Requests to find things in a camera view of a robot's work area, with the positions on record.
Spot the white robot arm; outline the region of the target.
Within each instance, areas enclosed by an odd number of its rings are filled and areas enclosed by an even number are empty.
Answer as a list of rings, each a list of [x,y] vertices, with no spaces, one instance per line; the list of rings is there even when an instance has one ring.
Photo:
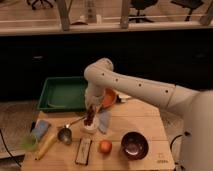
[[[112,88],[183,118],[179,153],[181,171],[213,171],[213,90],[197,91],[175,84],[114,72],[110,59],[101,58],[84,70],[88,82],[86,107],[98,106]]]

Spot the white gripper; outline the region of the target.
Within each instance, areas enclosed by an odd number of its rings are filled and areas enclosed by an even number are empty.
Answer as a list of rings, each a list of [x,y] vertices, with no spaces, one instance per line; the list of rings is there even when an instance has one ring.
[[[85,90],[86,108],[96,108],[102,105],[105,96],[105,89],[100,87],[88,86]]]

